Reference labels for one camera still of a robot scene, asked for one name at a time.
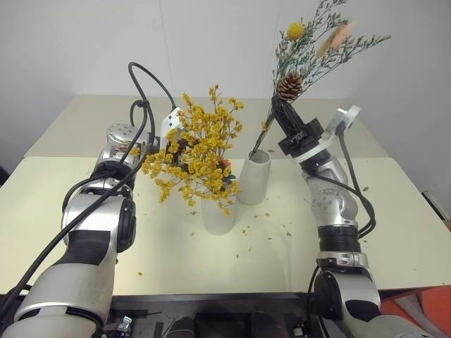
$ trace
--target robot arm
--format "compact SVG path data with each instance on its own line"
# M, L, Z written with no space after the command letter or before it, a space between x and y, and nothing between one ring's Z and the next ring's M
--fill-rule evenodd
M316 262L315 302L318 314L341 322L340 328L356 338L432 337L404 318L381 315L381 300L359 244L357 203L350 193L327 177L347 184L340 163L327 151L339 125L349 128L359 113L356 106L339 109L326 130L314 119L304 124L293 107L272 98L273 114L286 138L279 142L285 155L299 163L311 190L320 251Z
M179 108L164 120L177 120ZM172 129L167 123L167 131ZM80 187L63 211L62 228L80 215L88 206L112 190L121 180L130 177L95 211L80 221L64 238L66 252L37 279L14 315L14 323L3 338L74 337L90 338L106 324L114 285L117 256L128 249L135 239L135 203L133 187L143 158L166 147L165 138L150 144L149 133L142 132L133 144L140 155L128 154L126 149L140 131L126 124L108 128L107 144L100 153L91 177Z

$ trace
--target tall white vase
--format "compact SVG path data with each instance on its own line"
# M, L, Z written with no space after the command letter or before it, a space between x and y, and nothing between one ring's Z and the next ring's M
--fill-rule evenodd
M252 159L246 158L242 167L239 186L242 190L238 200L250 206L261 203L266 196L271 156L267 151L257 150Z
M209 233L221 235L232 230L237 215L237 197L231 196L229 199L233 203L227 207L230 210L229 216L218 207L217 201L212 201L211 199L201 200L202 221L206 231Z

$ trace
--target pine cone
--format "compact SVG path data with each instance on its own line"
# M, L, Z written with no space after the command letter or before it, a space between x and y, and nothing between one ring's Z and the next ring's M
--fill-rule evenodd
M294 101L302 92L302 78L299 73L288 73L277 85L277 95L284 101Z

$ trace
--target yellow pom pom flower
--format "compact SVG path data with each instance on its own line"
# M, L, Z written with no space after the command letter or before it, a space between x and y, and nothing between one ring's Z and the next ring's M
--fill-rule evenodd
M298 40L304 34L304 25L301 23L291 23L287 29L287 38L289 40Z

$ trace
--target red object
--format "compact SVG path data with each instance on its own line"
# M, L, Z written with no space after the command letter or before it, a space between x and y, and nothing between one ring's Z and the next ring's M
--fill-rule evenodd
M433 287L421 296L426 316L451 337L451 286Z
M415 319L408 315L407 312L401 308L401 306L395 303L395 301L382 301L381 313L383 315L398 315L414 323L416 326L419 326Z

